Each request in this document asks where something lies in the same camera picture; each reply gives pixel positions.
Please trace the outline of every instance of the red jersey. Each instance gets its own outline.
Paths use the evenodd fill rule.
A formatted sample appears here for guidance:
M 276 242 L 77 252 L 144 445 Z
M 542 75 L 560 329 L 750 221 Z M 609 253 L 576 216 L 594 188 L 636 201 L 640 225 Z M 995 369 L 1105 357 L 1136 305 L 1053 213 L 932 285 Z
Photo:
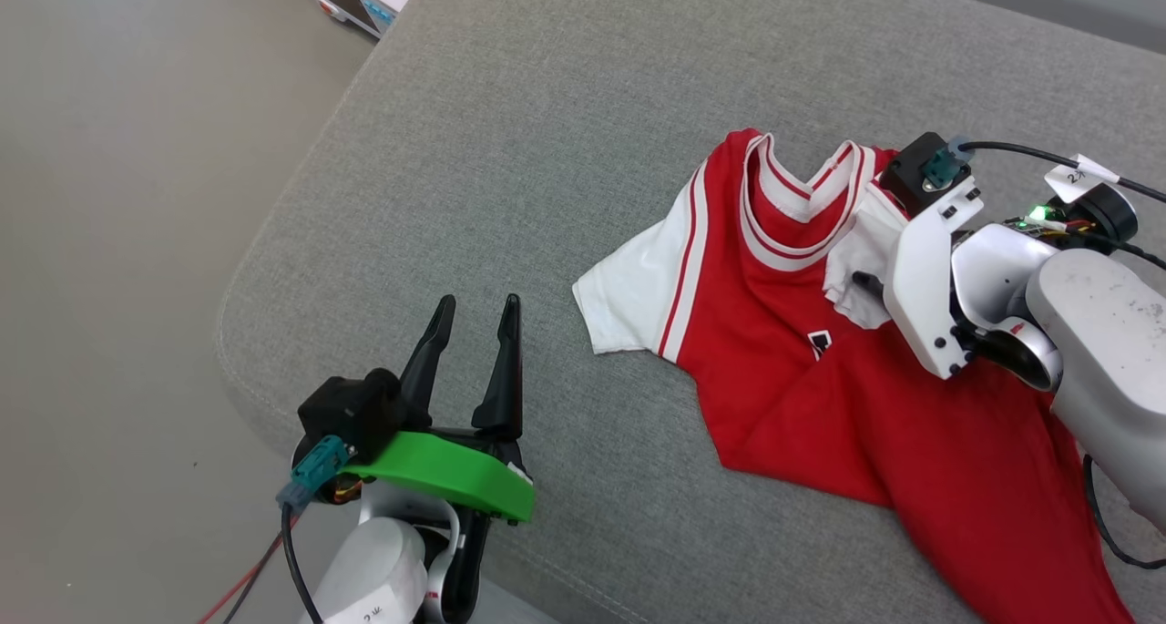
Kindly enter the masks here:
M 574 286 L 597 353 L 645 349 L 696 381 L 722 464 L 895 509 L 991 622 L 1129 622 L 1070 434 L 985 362 L 941 380 L 893 324 L 823 296 L 858 213 L 898 220 L 891 154 L 845 142 L 802 183 L 758 131 L 729 134 L 667 218 Z

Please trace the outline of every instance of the teal connector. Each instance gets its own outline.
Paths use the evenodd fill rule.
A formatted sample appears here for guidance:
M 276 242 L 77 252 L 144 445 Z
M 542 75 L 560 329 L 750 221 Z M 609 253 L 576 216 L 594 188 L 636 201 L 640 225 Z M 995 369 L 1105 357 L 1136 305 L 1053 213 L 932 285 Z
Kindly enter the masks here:
M 933 191 L 943 191 L 951 187 L 958 175 L 968 171 L 968 162 L 976 152 L 960 150 L 960 143 L 967 141 L 965 135 L 957 135 L 947 143 L 946 148 L 935 152 L 935 155 L 923 164 L 923 176 L 933 184 Z
M 324 486 L 349 462 L 349 449 L 336 435 L 328 435 L 292 470 L 292 482 L 280 490 L 275 500 L 290 504 L 295 513 L 303 512 L 312 495 Z

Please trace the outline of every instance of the white collar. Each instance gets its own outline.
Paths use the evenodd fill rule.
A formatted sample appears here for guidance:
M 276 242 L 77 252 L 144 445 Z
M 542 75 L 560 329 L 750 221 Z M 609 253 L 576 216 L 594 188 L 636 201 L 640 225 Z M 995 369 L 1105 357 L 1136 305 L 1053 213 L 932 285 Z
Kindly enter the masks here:
M 809 184 L 799 181 L 773 157 L 773 135 L 758 135 L 745 152 L 740 184 L 740 229 L 745 246 L 766 266 L 782 272 L 799 271 L 810 266 L 829 253 L 850 230 L 854 210 L 874 174 L 874 152 L 847 141 L 822 164 Z M 807 247 L 785 246 L 770 238 L 757 222 L 750 201 L 749 161 L 754 152 L 763 152 L 758 162 L 758 180 L 761 195 L 781 213 L 794 222 L 806 224 L 822 213 L 840 196 L 845 197 L 845 206 L 823 239 Z

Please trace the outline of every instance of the gray floor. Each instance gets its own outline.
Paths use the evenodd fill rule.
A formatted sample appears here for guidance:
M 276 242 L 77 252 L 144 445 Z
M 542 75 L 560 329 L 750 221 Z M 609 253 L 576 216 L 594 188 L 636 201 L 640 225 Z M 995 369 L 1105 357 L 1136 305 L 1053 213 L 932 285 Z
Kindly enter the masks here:
M 311 0 L 0 0 L 0 621 L 192 622 L 267 546 L 212 322 L 372 48 Z M 278 562 L 238 622 L 298 612 Z

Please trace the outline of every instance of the gray fabric surface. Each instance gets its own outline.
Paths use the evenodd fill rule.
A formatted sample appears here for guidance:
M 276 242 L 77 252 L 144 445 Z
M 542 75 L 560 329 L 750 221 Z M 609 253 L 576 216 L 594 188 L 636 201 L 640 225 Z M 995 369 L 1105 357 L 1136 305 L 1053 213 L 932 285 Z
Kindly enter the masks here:
M 317 384 L 400 370 L 455 293 L 433 413 L 464 425 L 520 293 L 538 504 L 492 535 L 500 586 L 564 623 L 975 621 L 893 513 L 721 469 L 688 377 L 592 357 L 570 285 L 661 218 L 726 131 L 773 131 L 803 176 L 842 139 L 934 129 L 1156 183 L 1164 83 L 1163 56 L 964 0 L 414 0 L 231 285 L 226 381 L 290 451 Z M 1046 170 L 983 154 L 988 215 L 1042 199 Z M 1166 205 L 1135 201 L 1139 240 L 1166 250 Z M 1125 545 L 1166 553 L 1103 498 Z M 1139 621 L 1166 622 L 1166 575 L 1110 569 Z

